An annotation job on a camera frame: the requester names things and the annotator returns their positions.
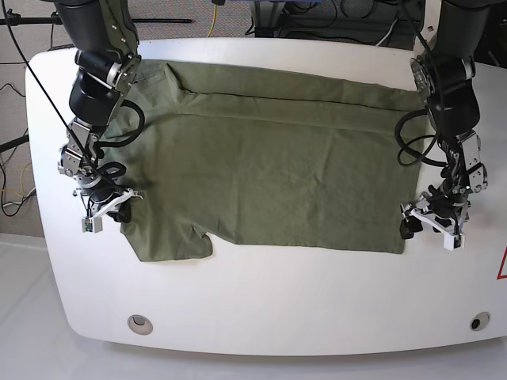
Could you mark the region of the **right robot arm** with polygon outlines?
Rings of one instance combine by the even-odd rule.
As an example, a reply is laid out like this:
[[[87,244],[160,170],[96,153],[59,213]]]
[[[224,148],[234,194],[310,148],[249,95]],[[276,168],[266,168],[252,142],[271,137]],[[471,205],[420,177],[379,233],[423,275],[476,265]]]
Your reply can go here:
[[[67,126],[59,172],[78,184],[75,193],[85,208],[83,231],[97,233],[103,215],[129,222],[128,201],[139,196],[117,182],[126,173],[124,165],[100,163],[106,148],[127,146],[145,125],[141,108],[126,98],[141,63],[139,37],[126,1],[57,1],[55,9],[77,49],[78,66],[69,100],[74,119]],[[122,108],[137,114],[138,127],[119,142],[102,140]]]

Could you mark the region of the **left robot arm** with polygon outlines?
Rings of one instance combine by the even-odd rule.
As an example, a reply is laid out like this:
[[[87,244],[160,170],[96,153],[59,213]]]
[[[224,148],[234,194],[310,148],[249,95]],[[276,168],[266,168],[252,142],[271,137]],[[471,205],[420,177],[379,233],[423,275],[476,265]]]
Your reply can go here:
[[[443,1],[436,34],[426,40],[404,1],[398,4],[423,47],[410,67],[424,107],[404,115],[395,126],[399,154],[441,169],[442,183],[429,186],[418,198],[402,203],[400,234],[411,239],[425,225],[444,236],[444,247],[463,247],[463,225],[468,220],[469,196],[486,190],[486,167],[480,158],[481,141],[475,127],[480,121],[478,101],[472,85],[476,75],[475,50],[482,38],[493,1]],[[412,148],[401,136],[406,122],[426,116],[434,129],[430,146],[439,146],[444,161],[428,158],[427,152]]]

